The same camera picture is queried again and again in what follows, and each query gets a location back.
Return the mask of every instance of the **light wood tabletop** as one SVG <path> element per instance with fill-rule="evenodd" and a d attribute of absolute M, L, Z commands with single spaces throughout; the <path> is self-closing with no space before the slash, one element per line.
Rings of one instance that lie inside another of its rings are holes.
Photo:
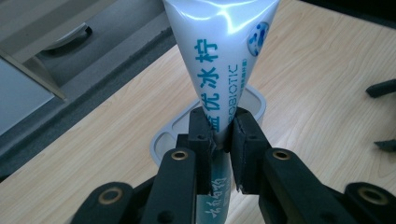
<path fill-rule="evenodd" d="M 396 78 L 396 31 L 282 0 L 249 84 L 267 101 L 262 130 L 320 181 L 364 181 L 396 194 L 396 95 L 369 86 Z M 196 98 L 177 47 L 0 184 L 0 222 L 65 223 L 97 187 L 156 175 L 152 137 Z M 263 223 L 257 196 L 232 193 L 227 223 Z"/>

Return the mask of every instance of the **toothpaste tube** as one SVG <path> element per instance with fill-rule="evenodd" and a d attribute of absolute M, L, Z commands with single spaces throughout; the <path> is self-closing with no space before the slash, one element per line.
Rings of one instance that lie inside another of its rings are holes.
<path fill-rule="evenodd" d="M 222 149 L 279 0 L 163 1 L 217 148 Z M 217 195 L 197 200 L 199 223 L 224 223 L 227 216 L 232 178 L 229 156 L 222 151 L 212 161 Z"/>

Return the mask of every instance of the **wooden table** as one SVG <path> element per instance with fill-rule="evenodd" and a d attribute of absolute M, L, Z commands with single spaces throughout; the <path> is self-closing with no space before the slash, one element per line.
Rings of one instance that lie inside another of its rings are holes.
<path fill-rule="evenodd" d="M 396 194 L 396 31 L 283 0 L 249 84 L 267 100 L 262 129 L 334 189 L 365 181 Z M 64 223 L 96 187 L 156 174 L 153 135 L 196 98 L 174 47 L 0 185 L 1 223 Z M 256 196 L 234 191 L 228 223 L 263 223 Z"/>

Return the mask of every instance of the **blue logo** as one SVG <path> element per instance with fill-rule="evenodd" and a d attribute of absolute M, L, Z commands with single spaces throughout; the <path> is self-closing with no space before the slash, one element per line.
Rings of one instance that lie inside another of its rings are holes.
<path fill-rule="evenodd" d="M 258 56 L 262 50 L 265 37 L 267 37 L 269 25 L 266 22 L 260 22 L 256 27 L 251 30 L 247 40 L 247 47 L 251 55 Z"/>

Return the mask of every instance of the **tube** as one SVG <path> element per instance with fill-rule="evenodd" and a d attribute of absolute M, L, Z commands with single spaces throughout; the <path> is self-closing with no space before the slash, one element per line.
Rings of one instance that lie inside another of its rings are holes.
<path fill-rule="evenodd" d="M 214 194 L 198 197 L 197 221 L 224 223 L 232 172 L 229 155 L 221 149 L 279 0 L 163 2 L 217 144 L 212 161 Z"/>

